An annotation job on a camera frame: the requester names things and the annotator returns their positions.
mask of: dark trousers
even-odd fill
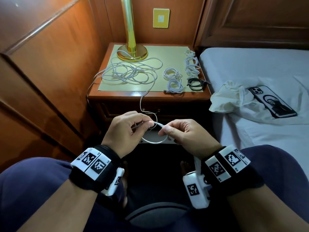
[[[309,223],[309,183],[297,161],[280,148],[263,145],[243,149],[252,166],[266,185],[294,212]],[[70,163],[51,158],[23,160],[0,174],[0,228],[3,232],[18,230],[31,215],[68,179]],[[121,201],[123,186],[116,198]],[[144,231],[131,226],[106,208],[98,196],[84,231]],[[158,231],[212,231],[222,229],[224,220],[233,218],[225,199],[212,200],[207,209],[192,210],[175,223]]]

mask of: lamp base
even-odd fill
[[[139,60],[143,60],[148,56],[148,51],[145,46],[136,44],[136,52],[130,53],[128,51],[127,45],[122,45],[118,48],[118,50],[123,50],[124,52],[128,53],[129,55],[125,54],[122,51],[117,52],[118,58],[120,58],[123,61],[130,61],[130,62],[137,62]]]

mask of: hand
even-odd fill
[[[143,124],[133,132],[131,127],[139,122]],[[127,112],[112,120],[102,145],[108,146],[122,158],[134,150],[147,129],[153,125],[154,122],[149,116],[137,111]]]
[[[167,134],[175,138],[187,152],[199,159],[211,155],[222,147],[201,125],[191,119],[171,121],[164,125],[158,134],[159,136]]]

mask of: wooden headboard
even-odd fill
[[[309,0],[207,0],[194,46],[309,48]]]

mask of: bed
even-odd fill
[[[297,76],[302,86],[309,87],[309,51],[305,50],[208,48],[200,55],[200,64],[212,92],[227,80],[261,75],[280,81]],[[263,144],[279,147],[298,161],[309,178],[309,125],[263,124],[233,113],[214,113],[213,124],[221,144],[234,144],[240,149]]]

